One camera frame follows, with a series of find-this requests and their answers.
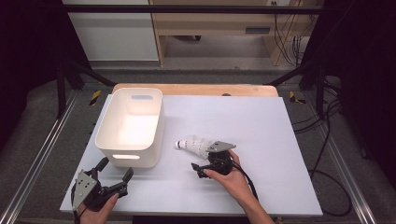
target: bin handle cutout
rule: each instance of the bin handle cutout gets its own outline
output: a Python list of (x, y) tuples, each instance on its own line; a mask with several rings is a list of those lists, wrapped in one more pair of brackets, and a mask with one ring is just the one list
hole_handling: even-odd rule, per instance
[(132, 95), (133, 100), (153, 100), (154, 98), (150, 95)]
[(115, 159), (119, 160), (139, 160), (140, 157), (136, 155), (113, 155)]

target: human hand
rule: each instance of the human hand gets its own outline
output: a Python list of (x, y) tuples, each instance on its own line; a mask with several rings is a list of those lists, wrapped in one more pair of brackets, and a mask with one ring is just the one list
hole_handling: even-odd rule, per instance
[[(231, 149), (228, 151), (230, 152), (233, 161), (241, 166), (239, 157)], [(254, 197), (245, 176), (236, 168), (233, 168), (227, 175), (221, 175), (218, 172), (209, 169), (204, 170), (204, 172), (210, 178), (217, 180), (238, 202)]]
[(85, 204), (82, 204), (78, 210), (79, 212), (79, 220), (81, 224), (105, 224), (110, 215), (111, 210), (114, 205), (116, 205), (117, 199), (119, 198), (119, 194), (115, 194), (111, 196), (103, 206), (103, 208), (99, 212), (93, 212), (88, 209)]

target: hand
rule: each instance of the hand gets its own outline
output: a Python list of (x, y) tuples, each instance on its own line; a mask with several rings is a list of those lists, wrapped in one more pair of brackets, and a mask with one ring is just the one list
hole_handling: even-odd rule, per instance
[[(231, 149), (228, 151), (233, 161), (240, 166), (239, 157)], [(216, 171), (207, 169), (204, 172), (210, 178), (217, 180), (238, 202), (242, 199), (245, 200), (246, 198), (254, 197), (245, 176), (236, 168), (233, 168), (227, 175), (221, 175)]]
[(117, 199), (119, 198), (119, 194), (115, 194), (111, 196), (103, 206), (103, 208), (99, 212), (93, 212), (88, 209), (85, 204), (82, 204), (78, 210), (79, 212), (79, 220), (81, 224), (105, 224), (107, 221), (108, 215), (110, 215), (111, 210), (114, 205), (116, 205)]
[[(230, 152), (233, 161), (239, 166), (239, 157), (232, 151)], [(262, 208), (259, 201), (256, 200), (253, 193), (248, 186), (248, 182), (245, 176), (233, 168), (227, 175), (221, 175), (213, 170), (204, 170), (205, 174), (212, 179), (217, 180), (228, 193), (236, 199), (247, 214), (251, 224), (274, 224), (273, 220), (268, 216), (267, 212)]]

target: white tabletop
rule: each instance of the white tabletop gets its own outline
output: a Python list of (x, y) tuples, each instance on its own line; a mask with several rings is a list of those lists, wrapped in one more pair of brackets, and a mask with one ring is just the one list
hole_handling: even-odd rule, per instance
[[(104, 108), (107, 107), (109, 95)], [(200, 157), (176, 150), (174, 143), (189, 135), (236, 144), (233, 150), (252, 179), (264, 209), (271, 216), (311, 217), (322, 212), (301, 151), (280, 97), (163, 97), (165, 130), (159, 162), (134, 168), (129, 194), (113, 211), (153, 216), (243, 216), (244, 211), (215, 180), (198, 178), (191, 162)], [(100, 123), (104, 111), (97, 123)], [(95, 145), (95, 127), (76, 170), (91, 170), (104, 157)], [(121, 181), (126, 168), (111, 163), (99, 173), (102, 186)], [(70, 189), (61, 211), (71, 212)]]

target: cable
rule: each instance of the cable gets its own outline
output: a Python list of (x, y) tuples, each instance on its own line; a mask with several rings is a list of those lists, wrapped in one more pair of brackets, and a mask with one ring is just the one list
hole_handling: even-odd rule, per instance
[(88, 207), (85, 207), (84, 210), (82, 210), (81, 214), (79, 214), (79, 218), (81, 218), (81, 217), (82, 217), (82, 214), (84, 214), (84, 212), (87, 211), (87, 208), (88, 208)]
[(302, 60), (304, 57), (304, 52), (300, 52), (301, 42), (303, 37), (302, 36), (294, 36), (292, 42), (292, 51), (293, 56), (296, 59), (296, 64), (299, 65), (299, 60)]
[[(336, 114), (336, 113), (339, 112), (339, 111), (341, 111), (341, 108), (339, 108), (339, 109), (333, 111), (331, 114), (329, 114), (329, 117), (333, 116), (334, 114)], [(308, 131), (311, 131), (311, 130), (313, 130), (313, 129), (319, 127), (319, 126), (322, 125), (323, 123), (324, 123), (324, 120), (318, 119), (318, 120), (316, 120), (314, 123), (308, 125), (307, 127), (302, 128), (302, 129), (300, 129), (300, 130), (297, 130), (297, 131), (295, 131), (294, 133), (296, 133), (296, 134), (299, 134), (299, 133), (306, 133), (306, 132), (308, 132)]]
[[(280, 52), (282, 53), (283, 57), (286, 59), (286, 61), (288, 63), (290, 63), (290, 64), (294, 64), (293, 62), (290, 61), (290, 59), (287, 57), (286, 53), (284, 52), (284, 49), (286, 49), (286, 48), (285, 48), (285, 45), (284, 45), (284, 43), (282, 41), (282, 36), (280, 35), (280, 33), (279, 33), (278, 29), (277, 29), (277, 14), (274, 14), (274, 18), (275, 18), (274, 39), (275, 39), (276, 45), (279, 48)], [(279, 43), (277, 42), (276, 33), (279, 36), (280, 43), (282, 44), (282, 48), (279, 46)]]
[(342, 184), (341, 184), (340, 182), (338, 182), (334, 177), (332, 177), (332, 176), (330, 176), (330, 175), (328, 175), (328, 174), (326, 174), (326, 173), (324, 173), (324, 172), (318, 170), (318, 165), (319, 165), (319, 163), (320, 163), (320, 160), (321, 160), (321, 158), (322, 158), (324, 149), (326, 148), (327, 142), (328, 142), (329, 137), (330, 137), (331, 125), (330, 125), (330, 116), (329, 116), (329, 115), (330, 115), (330, 111), (331, 111), (332, 107), (334, 106), (334, 105), (332, 105), (332, 103), (334, 103), (334, 102), (336, 102), (336, 101), (338, 101), (338, 99), (333, 100), (333, 101), (332, 101), (331, 103), (329, 103), (329, 105), (328, 105), (328, 108), (327, 108), (327, 111), (326, 111), (326, 117), (327, 117), (327, 118), (326, 118), (326, 121), (327, 121), (327, 125), (328, 125), (328, 131), (327, 131), (327, 133), (326, 133), (326, 137), (325, 137), (325, 140), (324, 140), (324, 142), (323, 142), (323, 145), (322, 145), (322, 147), (321, 147), (321, 149), (320, 149), (320, 152), (319, 152), (317, 161), (315, 162), (314, 168), (313, 168), (312, 170), (308, 170), (308, 172), (311, 173), (311, 174), (310, 174), (311, 181), (313, 180), (314, 174), (315, 174), (315, 173), (318, 173), (318, 174), (321, 174), (321, 175), (325, 175), (325, 176), (327, 176), (328, 178), (330, 178), (332, 181), (334, 181), (337, 185), (339, 185), (339, 186), (341, 187), (341, 189), (345, 192), (345, 194), (346, 194), (346, 196), (347, 196), (347, 200), (348, 200), (348, 208), (347, 208), (347, 210), (346, 210), (345, 212), (340, 213), (340, 214), (335, 214), (335, 213), (331, 213), (331, 212), (329, 212), (329, 211), (326, 211), (326, 210), (324, 210), (324, 209), (322, 208), (323, 213), (325, 213), (325, 214), (327, 214), (327, 215), (334, 216), (334, 217), (342, 217), (342, 216), (345, 216), (345, 215), (349, 214), (349, 212), (350, 212), (351, 209), (352, 209), (352, 200), (351, 200), (351, 198), (350, 198), (349, 193), (348, 193), (347, 190), (342, 186)]
[(336, 180), (331, 175), (328, 175), (328, 174), (326, 174), (326, 173), (324, 173), (324, 172), (322, 172), (320, 170), (308, 170), (308, 173), (318, 173), (320, 175), (324, 175), (324, 176), (328, 177), (330, 180), (334, 181), (343, 190), (343, 192), (346, 194), (346, 197), (347, 197), (347, 200), (348, 200), (348, 208), (347, 208), (347, 210), (345, 212), (336, 214), (336, 213), (331, 213), (331, 212), (329, 212), (327, 210), (324, 210), (322, 208), (322, 212), (324, 214), (327, 214), (327, 215), (330, 215), (330, 216), (333, 216), (333, 217), (343, 217), (343, 216), (346, 216), (347, 214), (350, 213), (350, 211), (352, 210), (352, 199), (351, 199), (349, 193), (347, 192), (346, 188), (344, 188), (344, 186), (338, 180)]
[(311, 120), (312, 118), (317, 117), (317, 116), (318, 116), (318, 115), (314, 115), (314, 116), (312, 116), (312, 117), (309, 118), (309, 119), (297, 121), (297, 122), (292, 123), (291, 125), (296, 125), (296, 124), (299, 124), (299, 123), (305, 123), (305, 122), (307, 122), (307, 121), (309, 121), (309, 120)]
[[(338, 105), (340, 105), (339, 103), (338, 104), (336, 104), (336, 105), (332, 105), (331, 107), (330, 107), (330, 109), (333, 109), (334, 107), (336, 107), (336, 106), (338, 106)], [(335, 110), (335, 111), (326, 111), (326, 113), (324, 114), (324, 116), (332, 116), (332, 115), (334, 115), (335, 113), (337, 113), (339, 111), (339, 109), (337, 109), (337, 110)], [(316, 117), (317, 115), (314, 115), (313, 117), (311, 117), (311, 118), (309, 118), (309, 119), (306, 119), (306, 120), (303, 120), (303, 121), (298, 121), (298, 122), (296, 122), (296, 123), (294, 123), (294, 124), (297, 124), (297, 123), (302, 123), (302, 122), (306, 122), (306, 121), (309, 121), (310, 119), (312, 119), (312, 118), (314, 118), (314, 117)], [(309, 131), (309, 130), (312, 130), (313, 128), (316, 128), (316, 127), (318, 127), (319, 125), (317, 125), (317, 126), (314, 126), (315, 124), (317, 124), (317, 123), (319, 123), (319, 122), (321, 122), (319, 125), (321, 125), (322, 123), (323, 123), (323, 120), (322, 119), (317, 119), (317, 120), (315, 120), (314, 122), (312, 122), (311, 124), (309, 124), (308, 126), (305, 126), (305, 127), (303, 127), (303, 128), (301, 128), (301, 129), (297, 129), (297, 130), (294, 130), (294, 133), (301, 133), (301, 132), (306, 132), (306, 131)]]
[(247, 183), (250, 185), (251, 192), (253, 193), (254, 197), (258, 201), (259, 200), (259, 196), (257, 195), (256, 189), (254, 188), (253, 181), (251, 181), (250, 177), (248, 177), (248, 174), (235, 161), (233, 161), (233, 167), (235, 167), (238, 171), (240, 171), (247, 178)]
[[(71, 197), (71, 202), (73, 203), (73, 201), (74, 201), (74, 194), (75, 194), (75, 192), (76, 192), (76, 184), (73, 186), (73, 188), (72, 188), (72, 190), (71, 190), (71, 194), (70, 194), (70, 197)], [(76, 210), (74, 210), (73, 209), (73, 216), (75, 217), (75, 224), (79, 224), (79, 216), (78, 216), (78, 212), (77, 212), (77, 208), (76, 208)]]
[(289, 60), (290, 60), (291, 62), (293, 62), (293, 59), (292, 59), (292, 57), (290, 56), (290, 41), (288, 41), (288, 43), (287, 43), (287, 45), (286, 45), (285, 51), (286, 51), (286, 54), (288, 55)]
[(286, 24), (288, 24), (288, 21), (289, 21), (289, 19), (291, 18), (292, 15), (294, 15), (294, 14), (290, 14), (290, 15), (288, 16), (288, 18), (287, 18), (286, 21), (285, 21), (285, 24), (283, 24), (282, 29), (280, 30), (280, 33), (282, 33), (283, 37), (286, 37), (285, 34), (283, 34), (283, 30), (285, 29)]

